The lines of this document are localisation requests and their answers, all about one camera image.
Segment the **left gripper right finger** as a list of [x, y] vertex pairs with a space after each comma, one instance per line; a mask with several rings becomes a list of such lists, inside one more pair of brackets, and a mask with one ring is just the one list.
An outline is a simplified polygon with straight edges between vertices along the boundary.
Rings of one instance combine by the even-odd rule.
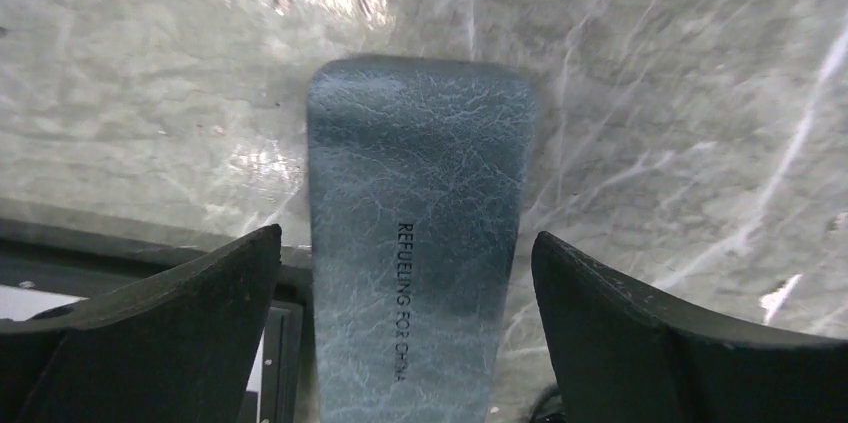
[[553, 422], [843, 422], [844, 340], [687, 302], [542, 232], [535, 295]]

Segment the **grey blue glasses case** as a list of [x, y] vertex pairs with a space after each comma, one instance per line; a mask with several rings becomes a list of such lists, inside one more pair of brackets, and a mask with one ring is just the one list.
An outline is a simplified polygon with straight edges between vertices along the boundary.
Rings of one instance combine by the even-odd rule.
[[360, 56], [307, 93], [320, 417], [481, 422], [536, 99], [486, 63]]

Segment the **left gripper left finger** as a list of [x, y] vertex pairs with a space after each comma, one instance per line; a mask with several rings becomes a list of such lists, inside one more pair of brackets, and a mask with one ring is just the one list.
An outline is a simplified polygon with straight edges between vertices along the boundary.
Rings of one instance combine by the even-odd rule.
[[106, 294], [1, 323], [5, 422], [234, 422], [271, 304], [281, 228]]

